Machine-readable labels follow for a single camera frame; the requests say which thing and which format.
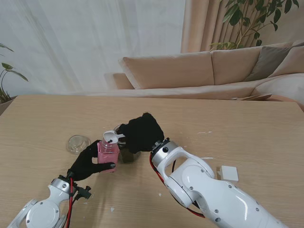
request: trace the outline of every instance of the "white curtain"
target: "white curtain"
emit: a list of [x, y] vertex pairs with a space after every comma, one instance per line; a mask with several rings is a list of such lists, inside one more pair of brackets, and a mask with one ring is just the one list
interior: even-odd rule
[[0, 0], [4, 87], [23, 93], [73, 94], [107, 89], [104, 73], [124, 56], [179, 53], [185, 0]]

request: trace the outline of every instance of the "pink container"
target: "pink container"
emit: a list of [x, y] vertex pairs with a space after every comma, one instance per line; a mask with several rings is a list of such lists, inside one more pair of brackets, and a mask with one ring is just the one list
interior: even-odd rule
[[[117, 143], [110, 144], [106, 142], [104, 139], [97, 143], [98, 147], [98, 163], [108, 163], [113, 162], [117, 165], [119, 148]], [[116, 167], [114, 169], [101, 171], [102, 173], [115, 172]]]

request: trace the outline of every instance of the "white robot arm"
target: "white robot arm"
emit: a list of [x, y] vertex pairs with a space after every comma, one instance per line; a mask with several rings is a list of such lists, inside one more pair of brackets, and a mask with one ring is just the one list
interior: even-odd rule
[[83, 189], [74, 182], [73, 193], [70, 193], [68, 178], [63, 176], [53, 179], [48, 188], [50, 190], [49, 198], [42, 201], [32, 199], [23, 207], [7, 228], [19, 228], [23, 221], [25, 221], [27, 228], [62, 228], [66, 221], [66, 215], [60, 216], [60, 203], [68, 200], [70, 194], [75, 195], [76, 191], [78, 191], [75, 196], [77, 200], [80, 197], [88, 199], [91, 196], [90, 187], [87, 186], [86, 189]]
[[[170, 176], [165, 169], [179, 157], [187, 160]], [[220, 228], [286, 228], [255, 199], [231, 182], [214, 179], [210, 166], [168, 139], [156, 143], [151, 160], [172, 196], [199, 209]]]

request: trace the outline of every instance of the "red cable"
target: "red cable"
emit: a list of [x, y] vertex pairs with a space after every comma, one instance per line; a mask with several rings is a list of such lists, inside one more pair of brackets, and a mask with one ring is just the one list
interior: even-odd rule
[[[73, 178], [70, 178], [70, 193], [71, 195], [73, 194]], [[66, 228], [69, 227], [70, 224], [70, 219], [71, 219], [71, 214], [72, 214], [72, 205], [73, 205], [73, 197], [69, 197], [70, 198], [70, 205], [69, 205], [69, 209], [68, 209], [68, 215], [67, 215], [67, 223], [66, 223]]]

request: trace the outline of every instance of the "small glass dish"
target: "small glass dish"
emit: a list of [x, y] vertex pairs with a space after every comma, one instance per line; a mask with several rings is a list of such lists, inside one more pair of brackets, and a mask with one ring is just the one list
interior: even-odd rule
[[70, 153], [79, 154], [90, 144], [91, 141], [88, 137], [76, 134], [67, 141], [66, 149]]

